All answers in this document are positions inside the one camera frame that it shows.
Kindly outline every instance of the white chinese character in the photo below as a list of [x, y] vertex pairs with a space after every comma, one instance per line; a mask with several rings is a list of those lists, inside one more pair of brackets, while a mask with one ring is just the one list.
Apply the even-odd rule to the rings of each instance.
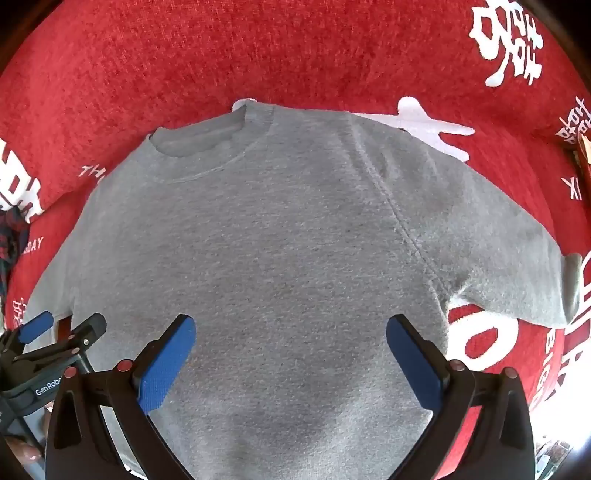
[[107, 171], [106, 168], [102, 168], [101, 170], [99, 170], [100, 165], [95, 165], [95, 166], [83, 166], [82, 167], [82, 173], [80, 173], [80, 175], [78, 175], [78, 177], [83, 176], [84, 174], [86, 174], [89, 170], [90, 173], [89, 175], [94, 175], [97, 179], [99, 179], [99, 181], [101, 181], [103, 179], [103, 175], [105, 174], [105, 172]]
[[25, 299], [21, 299], [21, 301], [12, 301], [12, 309], [14, 311], [14, 324], [16, 326], [22, 325], [22, 318], [27, 311], [27, 304], [25, 303]]
[[89, 171], [91, 168], [92, 168], [92, 166], [91, 166], [91, 167], [87, 167], [86, 165], [83, 165], [83, 166], [82, 166], [82, 173], [81, 173], [80, 175], [78, 175], [78, 178], [80, 178], [82, 175], [84, 175], [84, 174], [85, 174], [87, 171]]
[[[535, 21], [528, 14], [523, 13], [523, 7], [517, 2], [508, 0], [485, 0], [488, 7], [473, 7], [474, 20], [470, 38], [478, 43], [480, 55], [485, 60], [495, 60], [499, 56], [501, 44], [505, 47], [505, 57], [499, 69], [489, 76], [485, 85], [489, 87], [498, 87], [505, 79], [505, 70], [509, 65], [509, 58], [513, 62], [513, 76], [523, 75], [529, 79], [531, 85], [534, 79], [540, 78], [542, 65], [536, 63], [534, 50], [544, 47], [542, 36], [535, 29]], [[497, 9], [505, 12], [505, 25], [499, 20]], [[488, 18], [492, 25], [491, 37], [487, 37], [482, 30], [482, 19]], [[526, 44], [523, 38], [513, 39], [513, 25], [517, 27], [522, 37], [527, 36]]]
[[578, 133], [585, 134], [591, 129], [591, 113], [587, 110], [584, 100], [579, 97], [575, 97], [575, 100], [578, 106], [571, 108], [566, 121], [559, 117], [564, 127], [555, 133], [572, 145], [576, 144]]
[[100, 165], [96, 165], [92, 169], [92, 171], [90, 172], [90, 174], [91, 175], [94, 175], [96, 178], [102, 177], [105, 174], [105, 172], [107, 171], [107, 169], [103, 167], [101, 170], [99, 170], [99, 167], [100, 167]]
[[415, 138], [442, 153], [456, 157], [461, 161], [468, 161], [467, 152], [446, 144], [439, 136], [442, 133], [453, 135], [473, 135], [474, 129], [463, 125], [435, 120], [427, 115], [416, 98], [402, 97], [398, 102], [398, 115], [379, 115], [377, 113], [356, 113], [355, 115], [371, 118], [385, 125], [406, 130]]
[[581, 189], [579, 187], [579, 179], [577, 177], [571, 177], [570, 181], [567, 179], [561, 179], [567, 187], [570, 188], [570, 199], [571, 200], [582, 200]]
[[37, 179], [31, 182], [31, 176], [12, 150], [8, 153], [6, 163], [2, 161], [5, 146], [6, 142], [0, 138], [0, 207], [10, 210], [18, 206], [22, 212], [26, 212], [25, 220], [30, 222], [32, 216], [44, 212], [39, 202], [41, 184]]

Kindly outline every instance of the red blanket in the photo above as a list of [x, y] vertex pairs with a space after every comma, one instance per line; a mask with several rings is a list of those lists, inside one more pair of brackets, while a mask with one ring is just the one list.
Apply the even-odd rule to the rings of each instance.
[[[511, 196], [565, 254], [591, 250], [587, 193], [563, 151], [591, 127], [591, 96], [550, 33], [514, 2], [65, 0], [0, 77], [0, 204], [27, 207], [32, 222], [7, 325], [22, 320], [104, 174], [156, 127], [226, 113], [244, 97], [396, 115]], [[589, 306], [566, 336], [460, 307], [449, 355], [491, 372], [516, 367], [535, 406], [580, 356]]]

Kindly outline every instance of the black clamp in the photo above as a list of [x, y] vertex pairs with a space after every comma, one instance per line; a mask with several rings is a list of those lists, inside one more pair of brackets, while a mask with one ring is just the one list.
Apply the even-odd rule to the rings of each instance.
[[29, 343], [52, 325], [51, 313], [43, 312], [0, 337], [0, 434], [6, 435], [10, 425], [19, 421], [30, 437], [28, 440], [38, 448], [37, 439], [22, 418], [54, 400], [66, 368], [75, 365], [82, 371], [92, 371], [86, 350], [106, 331], [105, 318], [95, 313], [66, 340], [23, 353]]
[[196, 338], [195, 322], [179, 315], [158, 339], [111, 371], [68, 368], [49, 427], [47, 480], [132, 480], [119, 458], [100, 407], [111, 407], [150, 480], [193, 480], [148, 416], [162, 405]]
[[530, 412], [517, 372], [473, 372], [447, 361], [404, 315], [388, 321], [386, 339], [431, 422], [389, 480], [437, 476], [471, 407], [482, 407], [456, 470], [445, 480], [534, 480], [535, 449]]

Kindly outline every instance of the blue clamp pad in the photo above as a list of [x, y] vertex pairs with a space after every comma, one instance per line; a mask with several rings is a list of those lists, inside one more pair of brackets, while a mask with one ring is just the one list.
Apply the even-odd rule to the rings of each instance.
[[191, 352], [196, 333], [194, 320], [186, 315], [179, 315], [160, 340], [156, 341], [158, 343], [163, 340], [164, 344], [158, 345], [160, 351], [138, 378], [138, 404], [146, 415], [160, 408], [164, 402]]
[[402, 373], [417, 396], [421, 406], [437, 413], [443, 403], [443, 381], [426, 358], [419, 342], [425, 342], [408, 323], [410, 332], [398, 317], [408, 323], [404, 316], [394, 316], [386, 326], [386, 340]]
[[18, 329], [18, 341], [24, 344], [31, 343], [34, 339], [48, 331], [52, 325], [53, 315], [48, 311], [40, 313], [33, 320]]

